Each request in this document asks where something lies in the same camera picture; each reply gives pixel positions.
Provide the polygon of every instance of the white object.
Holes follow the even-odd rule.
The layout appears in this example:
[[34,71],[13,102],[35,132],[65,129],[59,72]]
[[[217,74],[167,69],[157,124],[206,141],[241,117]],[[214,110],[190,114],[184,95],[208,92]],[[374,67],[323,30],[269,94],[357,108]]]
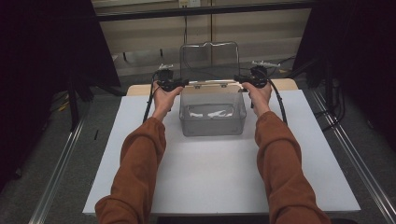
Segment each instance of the white object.
[[179,7],[200,7],[201,0],[178,0]]
[[212,119],[214,117],[224,118],[224,117],[230,117],[232,115],[233,115],[233,113],[230,113],[230,114],[225,113],[225,110],[220,110],[220,111],[217,111],[217,112],[213,112],[213,113],[207,114],[207,116],[212,118]]
[[[302,148],[303,170],[326,212],[357,211],[360,207],[302,91],[280,92],[289,126]],[[250,99],[244,93],[246,108]],[[83,213],[110,193],[120,165],[124,138],[141,124],[147,96],[123,97],[106,151]],[[271,108],[280,116],[273,96]],[[264,184],[256,166],[256,116],[247,110],[244,132],[233,136],[185,137],[178,118],[177,97],[164,119],[167,147],[160,164],[152,215],[213,216],[267,214]]]
[[173,68],[172,64],[161,64],[160,67],[158,68],[158,70],[165,70],[165,69],[169,69],[169,68]]
[[276,63],[265,63],[264,61],[253,61],[251,62],[252,64],[255,65],[260,65],[260,66],[264,66],[264,67],[280,67],[280,64],[276,64]]
[[190,112],[190,116],[191,117],[196,117],[196,118],[203,118],[204,114],[195,114],[195,113]]

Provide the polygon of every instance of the game controller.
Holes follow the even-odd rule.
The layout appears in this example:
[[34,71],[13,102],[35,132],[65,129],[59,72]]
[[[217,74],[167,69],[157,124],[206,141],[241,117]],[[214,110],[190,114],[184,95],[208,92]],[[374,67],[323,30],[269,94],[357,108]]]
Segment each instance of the game controller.
[[157,84],[164,90],[164,91],[173,91],[177,87],[185,87],[189,85],[188,79],[173,79],[173,71],[169,70],[172,66],[162,65],[160,66],[160,70],[157,71]]
[[250,74],[251,76],[244,76],[244,75],[235,75],[233,77],[233,80],[239,82],[239,83],[244,83],[248,82],[251,85],[253,85],[256,88],[263,88],[265,85],[267,85],[268,78],[266,77],[267,75],[267,69],[263,66],[257,65],[252,68],[250,68]]

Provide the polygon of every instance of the controller cable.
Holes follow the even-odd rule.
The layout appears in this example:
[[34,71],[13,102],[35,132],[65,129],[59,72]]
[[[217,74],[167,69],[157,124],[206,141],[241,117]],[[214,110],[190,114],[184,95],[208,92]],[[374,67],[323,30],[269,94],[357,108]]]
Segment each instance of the controller cable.
[[147,107],[146,107],[145,117],[143,117],[143,123],[146,121],[146,119],[148,119],[148,116],[149,116],[149,109],[151,108],[152,99],[154,98],[154,93],[155,93],[155,91],[157,91],[157,90],[159,89],[159,88],[157,88],[155,91],[152,91],[152,90],[154,89],[154,78],[155,78],[155,76],[157,76],[157,75],[158,75],[158,71],[155,72],[155,73],[152,75],[152,78],[151,78],[151,87],[150,87],[150,89],[149,89],[148,105],[147,105]]
[[282,113],[282,119],[283,122],[286,123],[286,125],[288,125],[288,120],[286,118],[286,111],[285,111],[285,106],[283,106],[283,101],[282,101],[282,97],[279,94],[279,91],[277,90],[274,82],[271,80],[271,78],[269,78],[263,71],[261,71],[260,69],[256,70],[257,72],[262,73],[265,78],[267,79],[267,81],[271,84],[271,86],[274,88],[275,94],[276,94],[276,98],[277,101],[279,102],[279,107],[280,107],[280,112]]

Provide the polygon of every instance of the clear plastic container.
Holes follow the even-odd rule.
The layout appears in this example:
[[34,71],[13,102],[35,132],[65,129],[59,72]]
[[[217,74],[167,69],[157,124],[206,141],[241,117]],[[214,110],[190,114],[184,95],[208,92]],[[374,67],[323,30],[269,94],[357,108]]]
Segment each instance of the clear plastic container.
[[180,75],[191,83],[180,95],[179,117],[185,136],[238,135],[247,115],[241,88],[229,81],[202,77],[238,75],[238,47],[234,42],[184,45]]
[[182,92],[179,113],[185,136],[241,134],[247,115],[242,92]]

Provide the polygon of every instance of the right hand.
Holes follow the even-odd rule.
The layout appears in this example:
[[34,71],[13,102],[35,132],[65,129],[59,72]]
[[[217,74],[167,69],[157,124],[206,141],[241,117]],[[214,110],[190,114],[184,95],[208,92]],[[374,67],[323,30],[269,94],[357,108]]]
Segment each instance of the right hand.
[[173,91],[164,91],[158,84],[157,82],[154,82],[154,104],[155,104],[155,109],[154,112],[152,113],[152,117],[163,121],[163,118],[165,118],[166,114],[169,112],[171,109],[175,97],[179,95],[183,91],[183,87],[177,87]]
[[269,102],[271,98],[271,85],[267,83],[263,88],[258,89],[248,82],[242,83],[242,87],[249,91],[248,96],[254,104],[253,111],[259,118],[263,113],[271,111]]

